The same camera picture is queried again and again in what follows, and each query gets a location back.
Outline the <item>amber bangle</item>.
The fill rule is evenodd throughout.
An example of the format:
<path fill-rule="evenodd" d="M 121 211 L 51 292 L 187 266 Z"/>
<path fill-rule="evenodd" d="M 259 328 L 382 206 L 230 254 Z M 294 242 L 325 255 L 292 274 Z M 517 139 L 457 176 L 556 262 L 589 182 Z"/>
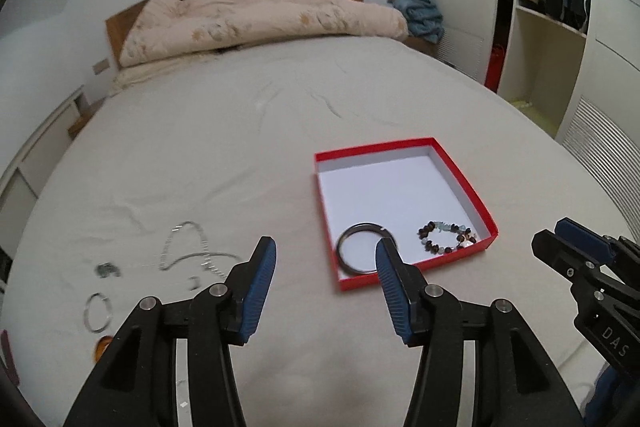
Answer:
<path fill-rule="evenodd" d="M 112 343 L 113 337 L 111 335 L 102 336 L 94 346 L 93 351 L 93 361 L 94 363 L 98 363 L 104 352 L 108 348 L 108 346 Z"/>

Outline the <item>thin silver bangle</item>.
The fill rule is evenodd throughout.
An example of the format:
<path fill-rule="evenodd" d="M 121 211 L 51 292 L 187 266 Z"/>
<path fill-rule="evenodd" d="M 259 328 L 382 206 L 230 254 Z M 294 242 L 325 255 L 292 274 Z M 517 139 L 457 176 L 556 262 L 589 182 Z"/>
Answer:
<path fill-rule="evenodd" d="M 102 293 L 94 293 L 86 300 L 82 310 L 82 321 L 88 332 L 105 332 L 112 323 L 113 309 L 111 299 Z"/>

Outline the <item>silver wristwatch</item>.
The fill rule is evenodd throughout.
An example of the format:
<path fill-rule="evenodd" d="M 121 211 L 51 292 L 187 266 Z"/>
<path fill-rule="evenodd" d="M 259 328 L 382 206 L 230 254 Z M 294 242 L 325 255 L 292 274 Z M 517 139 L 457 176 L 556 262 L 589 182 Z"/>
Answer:
<path fill-rule="evenodd" d="M 112 262 L 100 263 L 94 268 L 94 272 L 100 279 L 107 279 L 107 277 L 121 277 L 122 271 L 120 271 L 117 265 Z"/>

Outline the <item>dark tortoise bangle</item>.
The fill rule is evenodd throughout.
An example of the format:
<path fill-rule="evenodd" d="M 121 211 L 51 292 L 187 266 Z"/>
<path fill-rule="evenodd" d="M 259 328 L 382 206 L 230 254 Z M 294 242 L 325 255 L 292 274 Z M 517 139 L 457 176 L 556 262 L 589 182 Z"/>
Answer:
<path fill-rule="evenodd" d="M 360 222 L 347 228 L 337 239 L 334 248 L 342 271 L 353 277 L 375 273 L 376 245 L 382 239 L 388 239 L 396 245 L 392 233 L 382 225 Z"/>

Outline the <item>red jewelry box tray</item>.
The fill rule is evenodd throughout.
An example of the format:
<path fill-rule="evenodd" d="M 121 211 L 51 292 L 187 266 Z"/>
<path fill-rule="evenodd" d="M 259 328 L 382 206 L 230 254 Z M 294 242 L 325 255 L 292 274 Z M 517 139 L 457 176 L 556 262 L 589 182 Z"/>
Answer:
<path fill-rule="evenodd" d="M 335 256 L 341 234 L 372 222 L 386 228 L 402 260 L 422 270 L 487 249 L 498 227 L 446 150 L 434 138 L 375 143 L 314 155 L 318 201 L 340 291 L 378 281 L 353 277 Z"/>

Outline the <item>smartphone in red case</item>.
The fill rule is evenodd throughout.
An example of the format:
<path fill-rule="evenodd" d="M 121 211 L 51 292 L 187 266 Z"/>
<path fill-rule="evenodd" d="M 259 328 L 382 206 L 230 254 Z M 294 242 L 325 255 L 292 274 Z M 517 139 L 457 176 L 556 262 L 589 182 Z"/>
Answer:
<path fill-rule="evenodd" d="M 4 356 L 4 365 L 6 366 L 6 373 L 8 373 L 9 380 L 14 386 L 18 387 L 21 384 L 21 380 L 17 374 L 9 334 L 5 329 L 1 331 L 1 351 Z"/>

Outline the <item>white bed mattress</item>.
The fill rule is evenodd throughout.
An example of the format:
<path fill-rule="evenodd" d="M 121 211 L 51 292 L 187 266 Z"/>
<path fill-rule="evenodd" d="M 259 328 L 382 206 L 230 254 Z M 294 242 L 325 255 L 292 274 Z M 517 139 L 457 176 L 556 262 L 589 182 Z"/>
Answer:
<path fill-rule="evenodd" d="M 469 77 L 392 40 L 321 38 L 154 78 L 92 118 L 32 210 L 4 298 L 29 405 L 49 426 L 66 418 L 93 366 L 90 295 L 111 299 L 114 332 L 141 298 L 181 300 L 210 283 L 193 259 L 160 269 L 160 257 L 198 245 L 180 229 L 189 220 L 221 268 L 264 235 L 278 245 L 258 331 L 232 353 L 250 425 L 400 425 L 420 353 L 395 335 L 378 286 L 336 288 L 314 154 L 422 136 L 442 144 L 499 229 L 488 251 L 428 279 L 463 300 L 511 300 L 584 403 L 602 358 L 574 329 L 567 283 L 530 242 L 564 217 L 623 235 L 614 204 L 567 150 Z M 122 276 L 100 279 L 105 262 Z"/>

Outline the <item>white wardrobe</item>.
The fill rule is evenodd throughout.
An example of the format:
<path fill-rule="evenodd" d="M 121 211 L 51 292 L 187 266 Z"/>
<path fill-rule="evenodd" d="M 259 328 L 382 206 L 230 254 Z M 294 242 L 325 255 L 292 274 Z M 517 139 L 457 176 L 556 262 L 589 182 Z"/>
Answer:
<path fill-rule="evenodd" d="M 639 0 L 590 0 L 584 32 L 520 0 L 434 0 L 440 59 L 563 145 L 639 226 Z"/>

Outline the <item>left wooden nightstand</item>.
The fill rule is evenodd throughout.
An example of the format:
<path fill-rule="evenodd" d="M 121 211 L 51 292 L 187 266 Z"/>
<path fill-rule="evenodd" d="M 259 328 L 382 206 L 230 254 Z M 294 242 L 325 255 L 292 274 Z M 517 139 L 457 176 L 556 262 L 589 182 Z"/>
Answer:
<path fill-rule="evenodd" d="M 96 115 L 96 112 L 103 106 L 105 98 L 92 103 L 88 106 L 80 116 L 74 121 L 74 123 L 67 129 L 67 133 L 71 140 L 75 140 L 77 135 L 85 129 L 88 122 Z"/>

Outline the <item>blue crumpled cloth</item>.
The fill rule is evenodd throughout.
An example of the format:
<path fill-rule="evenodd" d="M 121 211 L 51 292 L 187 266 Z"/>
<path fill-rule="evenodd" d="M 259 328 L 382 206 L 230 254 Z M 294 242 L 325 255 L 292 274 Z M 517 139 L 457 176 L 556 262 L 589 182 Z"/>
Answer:
<path fill-rule="evenodd" d="M 434 0 L 393 0 L 392 5 L 405 17 L 410 35 L 440 43 L 445 35 L 444 18 Z"/>

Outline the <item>cream pillow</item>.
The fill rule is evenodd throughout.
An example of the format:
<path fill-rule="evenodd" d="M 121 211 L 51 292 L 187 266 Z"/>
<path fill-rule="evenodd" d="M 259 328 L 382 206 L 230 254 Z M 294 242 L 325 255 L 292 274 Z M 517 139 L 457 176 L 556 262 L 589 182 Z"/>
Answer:
<path fill-rule="evenodd" d="M 135 84 L 145 83 L 154 78 L 165 76 L 171 72 L 185 69 L 195 64 L 216 61 L 227 53 L 233 53 L 236 48 L 222 51 L 207 51 L 178 57 L 164 58 L 163 60 L 144 63 L 122 69 L 113 79 L 109 96 L 118 95 Z"/>

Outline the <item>pink floral duvet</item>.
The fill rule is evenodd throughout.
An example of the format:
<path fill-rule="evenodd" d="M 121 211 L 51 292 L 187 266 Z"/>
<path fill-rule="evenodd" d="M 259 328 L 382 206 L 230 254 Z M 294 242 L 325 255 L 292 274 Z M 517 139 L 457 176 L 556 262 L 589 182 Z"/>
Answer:
<path fill-rule="evenodd" d="M 355 0 L 149 0 L 126 35 L 124 67 L 277 40 L 408 37 L 394 8 Z"/>

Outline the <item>low white wall cabinets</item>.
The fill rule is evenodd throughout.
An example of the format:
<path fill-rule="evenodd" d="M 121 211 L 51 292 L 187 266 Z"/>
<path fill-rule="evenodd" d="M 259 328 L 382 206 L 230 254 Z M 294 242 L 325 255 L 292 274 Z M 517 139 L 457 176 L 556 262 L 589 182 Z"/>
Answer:
<path fill-rule="evenodd" d="M 52 172 L 72 144 L 68 129 L 87 99 L 75 90 L 32 132 L 1 177 L 1 249 L 14 259 L 36 202 Z"/>

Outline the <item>wall switch plate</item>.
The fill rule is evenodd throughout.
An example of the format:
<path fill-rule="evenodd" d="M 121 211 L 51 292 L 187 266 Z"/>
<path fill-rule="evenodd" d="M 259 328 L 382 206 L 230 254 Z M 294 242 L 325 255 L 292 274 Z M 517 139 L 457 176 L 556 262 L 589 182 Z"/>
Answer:
<path fill-rule="evenodd" d="M 107 60 L 107 58 L 104 58 L 104 60 L 96 62 L 92 65 L 92 70 L 94 75 L 100 75 L 101 72 L 105 72 L 109 68 L 110 68 L 110 62 Z"/>

